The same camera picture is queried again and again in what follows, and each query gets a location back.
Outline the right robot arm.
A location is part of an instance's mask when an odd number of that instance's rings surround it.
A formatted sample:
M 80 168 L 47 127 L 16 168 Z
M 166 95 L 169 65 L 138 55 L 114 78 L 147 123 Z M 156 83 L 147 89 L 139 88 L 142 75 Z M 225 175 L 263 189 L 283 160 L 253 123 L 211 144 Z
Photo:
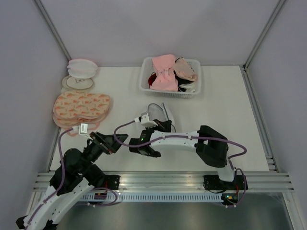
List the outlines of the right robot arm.
M 228 143 L 197 139 L 204 137 L 226 140 L 225 136 L 209 126 L 201 126 L 198 131 L 176 133 L 172 131 L 171 120 L 162 122 L 155 119 L 154 122 L 156 125 L 143 130 L 139 138 L 130 139 L 130 152 L 154 158 L 161 157 L 161 153 L 167 151 L 192 152 L 197 154 L 206 165 L 216 168 L 222 188 L 230 189 L 236 184 L 235 171 L 227 160 Z

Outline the white mesh laundry bag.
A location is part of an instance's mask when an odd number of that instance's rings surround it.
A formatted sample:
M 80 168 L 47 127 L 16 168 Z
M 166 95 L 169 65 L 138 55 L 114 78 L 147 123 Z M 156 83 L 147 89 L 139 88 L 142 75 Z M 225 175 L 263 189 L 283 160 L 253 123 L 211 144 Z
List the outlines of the white mesh laundry bag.
M 171 120 L 171 132 L 177 131 L 174 116 L 165 103 L 150 103 L 147 106 L 147 113 L 150 120 L 157 119 L 161 122 Z

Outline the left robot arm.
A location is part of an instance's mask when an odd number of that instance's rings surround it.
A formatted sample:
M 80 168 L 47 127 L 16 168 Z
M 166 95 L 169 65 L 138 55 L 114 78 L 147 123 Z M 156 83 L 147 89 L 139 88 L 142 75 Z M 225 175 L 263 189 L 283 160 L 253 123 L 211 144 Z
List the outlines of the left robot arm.
M 55 230 L 66 213 L 91 190 L 114 194 L 119 187 L 119 176 L 106 175 L 94 162 L 103 153 L 116 153 L 127 138 L 127 134 L 113 136 L 92 132 L 83 151 L 72 148 L 60 154 L 61 166 L 36 207 L 17 219 L 18 228 Z

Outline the peach beige bra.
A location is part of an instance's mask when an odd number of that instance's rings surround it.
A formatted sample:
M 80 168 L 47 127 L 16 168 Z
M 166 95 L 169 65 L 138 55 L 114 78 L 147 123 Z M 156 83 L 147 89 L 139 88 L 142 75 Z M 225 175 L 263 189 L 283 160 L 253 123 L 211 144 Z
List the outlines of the peach beige bra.
M 198 80 L 198 75 L 183 57 L 179 57 L 175 60 L 173 69 L 176 75 L 181 79 L 193 82 Z

